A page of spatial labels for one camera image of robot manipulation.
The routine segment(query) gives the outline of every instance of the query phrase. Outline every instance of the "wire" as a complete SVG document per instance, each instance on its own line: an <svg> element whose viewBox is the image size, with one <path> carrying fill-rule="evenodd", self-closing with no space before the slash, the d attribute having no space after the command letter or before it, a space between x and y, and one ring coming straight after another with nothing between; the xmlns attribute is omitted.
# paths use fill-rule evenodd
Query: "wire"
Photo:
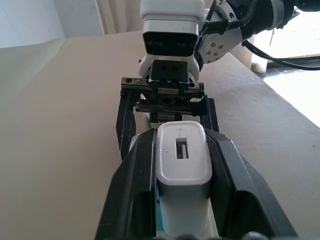
<svg viewBox="0 0 320 240"><path fill-rule="evenodd" d="M249 8L242 19L229 21L224 18L222 21L213 21L206 23L206 34L220 34L223 35L226 31L243 27L249 23L254 16L259 0L251 0Z"/></svg>
<svg viewBox="0 0 320 240"><path fill-rule="evenodd" d="M303 65L297 65L294 63L290 63L287 61L301 61L301 60L306 60L312 58L312 60L317 60L320 59L320 56L316 56L316 57L296 57L294 60L292 60L292 58L276 58L276 57L272 57L268 54L266 54L264 51L260 50L259 48L257 48L256 46L254 46L252 43L250 43L248 40L245 40L242 43L243 46L245 46L247 49L249 49L249 51L251 51L253 54L263 58L263 59L268 59L271 60L275 63L290 67L290 68L294 68L294 69L300 69L300 70L308 70L308 71L318 71L320 70L320 66L303 66Z"/></svg>
<svg viewBox="0 0 320 240"><path fill-rule="evenodd" d="M214 0L214 1L212 2L211 7L210 7L210 10L209 10L209 12L208 12L208 15L206 16L206 21L210 21L210 20L211 20L214 12L215 12L215 10L216 10L217 4L218 4L218 0Z"/></svg>
<svg viewBox="0 0 320 240"><path fill-rule="evenodd" d="M228 29L237 29L247 25L249 21L252 19L252 17L254 16L255 10L258 5L258 1L259 0L252 0L250 2L249 9L246 12L245 16L240 20L232 21Z"/></svg>

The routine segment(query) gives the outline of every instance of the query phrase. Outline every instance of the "white wall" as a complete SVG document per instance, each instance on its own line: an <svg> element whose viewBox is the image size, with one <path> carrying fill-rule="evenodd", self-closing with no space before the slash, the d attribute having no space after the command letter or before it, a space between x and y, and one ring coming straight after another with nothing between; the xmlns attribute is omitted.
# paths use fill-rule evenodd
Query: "white wall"
<svg viewBox="0 0 320 240"><path fill-rule="evenodd" d="M67 38L103 35L95 0L53 0Z"/></svg>
<svg viewBox="0 0 320 240"><path fill-rule="evenodd" d="M0 0L0 48L64 37L53 0Z"/></svg>

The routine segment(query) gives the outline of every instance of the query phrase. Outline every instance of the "beige table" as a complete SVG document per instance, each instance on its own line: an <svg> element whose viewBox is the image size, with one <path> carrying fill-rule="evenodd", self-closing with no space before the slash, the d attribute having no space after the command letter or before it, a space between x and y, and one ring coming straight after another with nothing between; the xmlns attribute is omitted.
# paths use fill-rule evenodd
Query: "beige table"
<svg viewBox="0 0 320 240"><path fill-rule="evenodd" d="M120 80L137 75L141 33L48 45L47 58L30 57L46 45L20 48L23 56L0 50L0 63L17 63L0 70L3 240L93 240L121 162ZM230 54L204 66L200 79L216 100L221 132L264 175L297 232L320 236L320 130Z"/></svg>

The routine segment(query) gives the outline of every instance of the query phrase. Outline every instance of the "usb port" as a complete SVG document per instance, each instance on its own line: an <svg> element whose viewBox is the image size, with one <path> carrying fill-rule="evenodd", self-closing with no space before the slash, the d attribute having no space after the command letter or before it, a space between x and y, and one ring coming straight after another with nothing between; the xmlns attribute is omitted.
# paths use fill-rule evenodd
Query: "usb port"
<svg viewBox="0 0 320 240"><path fill-rule="evenodd" d="M186 138L176 138L176 159L187 159L188 158L188 148Z"/></svg>

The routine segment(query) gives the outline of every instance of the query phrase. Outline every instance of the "white plastic block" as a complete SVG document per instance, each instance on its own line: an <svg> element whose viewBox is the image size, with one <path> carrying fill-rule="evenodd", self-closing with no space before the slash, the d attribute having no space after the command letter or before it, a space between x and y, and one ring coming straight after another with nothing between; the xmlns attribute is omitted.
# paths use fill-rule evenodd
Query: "white plastic block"
<svg viewBox="0 0 320 240"><path fill-rule="evenodd" d="M142 0L140 17L147 15L195 16L201 22L205 18L203 0Z"/></svg>
<svg viewBox="0 0 320 240"><path fill-rule="evenodd" d="M212 165L206 134L195 121L158 129L156 173L164 231L201 236L207 227Z"/></svg>

